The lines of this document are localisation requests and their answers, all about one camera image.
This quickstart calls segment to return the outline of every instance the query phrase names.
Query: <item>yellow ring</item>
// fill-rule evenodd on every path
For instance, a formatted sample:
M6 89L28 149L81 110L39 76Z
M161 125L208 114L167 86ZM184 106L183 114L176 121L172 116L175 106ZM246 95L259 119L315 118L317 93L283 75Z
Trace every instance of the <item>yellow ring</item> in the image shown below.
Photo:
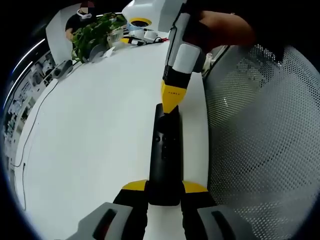
M144 22L146 23L148 26L151 25L151 21L149 19L143 18L143 17L134 17L130 19L130 23L132 24L132 22L135 21L140 21L140 22Z

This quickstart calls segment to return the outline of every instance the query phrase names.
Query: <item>perforated mesh panel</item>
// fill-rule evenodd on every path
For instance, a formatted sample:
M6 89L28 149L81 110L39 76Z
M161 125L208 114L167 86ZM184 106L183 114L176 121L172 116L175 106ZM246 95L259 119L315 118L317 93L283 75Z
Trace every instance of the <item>perforated mesh panel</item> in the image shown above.
M263 240L292 237L320 189L320 75L293 47L274 61L257 45L205 84L208 189Z

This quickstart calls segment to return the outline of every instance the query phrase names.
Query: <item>white desk surface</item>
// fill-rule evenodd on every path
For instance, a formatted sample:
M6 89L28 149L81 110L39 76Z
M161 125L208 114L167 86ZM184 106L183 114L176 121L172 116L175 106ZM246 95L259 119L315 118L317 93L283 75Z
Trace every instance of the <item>white desk surface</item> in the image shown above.
M53 80L41 94L23 128L15 164L35 120L23 154L24 189L27 217L44 239L69 237L79 220L102 203L112 203L125 184L149 177L168 46L120 50L81 65L61 82ZM200 74L192 74L179 109L184 179L206 186L208 121ZM15 174L24 206L23 163ZM144 239L185 239L180 206L150 205Z

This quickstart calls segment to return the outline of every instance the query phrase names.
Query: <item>human hand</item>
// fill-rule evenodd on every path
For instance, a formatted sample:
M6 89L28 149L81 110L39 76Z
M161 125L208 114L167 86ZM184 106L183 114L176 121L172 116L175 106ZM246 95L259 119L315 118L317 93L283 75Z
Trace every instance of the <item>human hand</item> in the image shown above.
M251 45L256 41L253 28L240 16L202 11L199 17L207 32L201 34L192 30L186 34L185 41L201 47L206 53L222 45Z

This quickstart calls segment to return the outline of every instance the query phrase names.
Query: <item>black object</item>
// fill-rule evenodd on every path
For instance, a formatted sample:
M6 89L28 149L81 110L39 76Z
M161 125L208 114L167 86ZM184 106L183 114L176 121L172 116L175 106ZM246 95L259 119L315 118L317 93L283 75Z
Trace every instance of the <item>black object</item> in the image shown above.
M162 104L155 109L150 173L146 185L148 202L177 206L183 189L181 121L178 106L164 114Z

